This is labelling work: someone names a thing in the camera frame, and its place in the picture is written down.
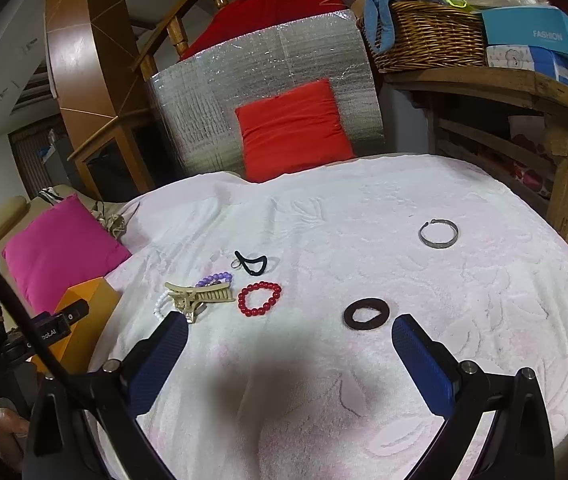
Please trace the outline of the person's left hand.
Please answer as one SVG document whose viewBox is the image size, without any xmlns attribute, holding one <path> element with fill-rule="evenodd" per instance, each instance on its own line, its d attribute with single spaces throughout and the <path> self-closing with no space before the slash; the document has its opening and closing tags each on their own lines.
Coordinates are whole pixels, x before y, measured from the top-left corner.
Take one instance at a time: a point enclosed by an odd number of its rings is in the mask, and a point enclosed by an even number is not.
<svg viewBox="0 0 568 480">
<path fill-rule="evenodd" d="M 0 408 L 0 459 L 14 471 L 22 471 L 24 452 L 18 440 L 28 436 L 29 422 L 8 408 Z"/>
</svg>

